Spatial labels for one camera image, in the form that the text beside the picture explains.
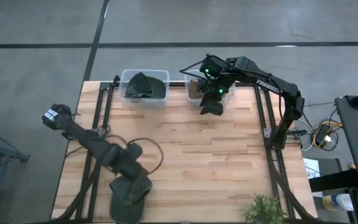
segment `butcher block tabletop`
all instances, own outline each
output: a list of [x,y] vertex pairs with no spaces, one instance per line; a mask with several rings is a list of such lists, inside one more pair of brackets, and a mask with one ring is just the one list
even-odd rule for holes
[[[80,115],[75,121],[86,129],[92,127],[99,84],[84,82],[81,91],[77,110]],[[270,126],[264,93],[261,94]],[[99,125],[103,121],[106,95]],[[271,98],[278,123],[278,96],[272,94]],[[164,110],[130,110],[115,88],[109,125],[110,134],[127,141],[150,138],[162,148],[163,163],[149,175],[153,187],[146,197],[142,222],[243,222],[242,213],[250,207],[255,194],[272,195],[254,87],[238,86],[235,99],[229,102],[222,116],[200,115],[200,111],[190,108],[184,87],[170,87]],[[124,146],[116,138],[108,141]],[[160,152],[147,141],[138,143],[143,148],[138,161],[152,170],[161,159]],[[77,141],[71,141],[67,152],[79,146]],[[292,192],[317,217],[299,145],[287,144],[283,156]],[[86,149],[81,149],[65,159],[51,218],[61,215],[78,193],[85,158]],[[109,183],[114,178],[112,172],[102,167],[94,222],[112,222]],[[89,197],[90,190],[83,216],[88,211]]]

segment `clear plastic bin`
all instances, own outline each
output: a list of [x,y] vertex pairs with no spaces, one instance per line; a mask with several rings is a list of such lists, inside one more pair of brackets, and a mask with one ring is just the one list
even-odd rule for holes
[[[139,72],[142,72],[144,75],[148,77],[158,78],[163,81],[165,84],[166,94],[164,99],[134,99],[134,98],[126,98],[125,91],[128,86],[129,81],[132,77],[134,77]],[[127,69],[122,72],[121,80],[119,83],[119,95],[124,100],[126,106],[133,109],[157,109],[162,110],[165,108],[165,102],[168,99],[169,93],[169,72],[165,70],[144,70],[144,69]]]
[[[195,74],[195,75],[199,75],[201,77],[204,77],[204,73],[200,72],[199,70],[190,70],[190,71],[187,71],[188,73],[192,73],[192,74]],[[200,103],[201,103],[201,100],[202,99],[191,99],[189,97],[189,82],[190,80],[195,80],[197,79],[196,77],[192,77],[190,75],[185,75],[185,90],[186,90],[186,97],[187,97],[187,100],[189,101],[190,103],[190,107],[195,109],[195,110],[200,110],[201,107],[200,107]],[[224,98],[221,100],[221,104],[226,107],[229,102],[236,98],[236,85],[233,84],[232,86],[230,86],[229,88],[229,93],[226,93],[226,95],[224,96]]]

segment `concrete floor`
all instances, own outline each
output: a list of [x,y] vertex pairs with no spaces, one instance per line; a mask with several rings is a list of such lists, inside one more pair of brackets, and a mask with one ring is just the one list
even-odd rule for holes
[[[92,43],[102,4],[103,0],[0,0],[0,44]],[[100,39],[275,41],[358,41],[358,0],[110,0]],[[251,58],[261,69],[296,83],[307,105],[358,93],[358,47],[99,49],[90,80],[112,80],[127,68],[165,69],[172,80],[182,80],[179,69],[208,52]],[[0,223],[49,219],[67,141],[40,118],[55,102],[75,108],[89,54],[90,49],[0,49],[0,135],[31,154],[28,164],[9,166],[0,193]],[[333,109],[306,107],[305,114],[316,124]],[[341,149],[350,156],[343,132],[339,135]],[[303,155],[338,157],[344,169],[350,164],[338,149],[311,149]],[[319,214],[323,220],[346,221],[343,213]]]

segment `potted plant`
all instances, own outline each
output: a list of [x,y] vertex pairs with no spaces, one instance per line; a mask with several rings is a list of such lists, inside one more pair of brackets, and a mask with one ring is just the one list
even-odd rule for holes
[[246,223],[257,224],[281,224],[286,213],[280,207],[280,201],[276,197],[255,195],[254,203],[243,216]]

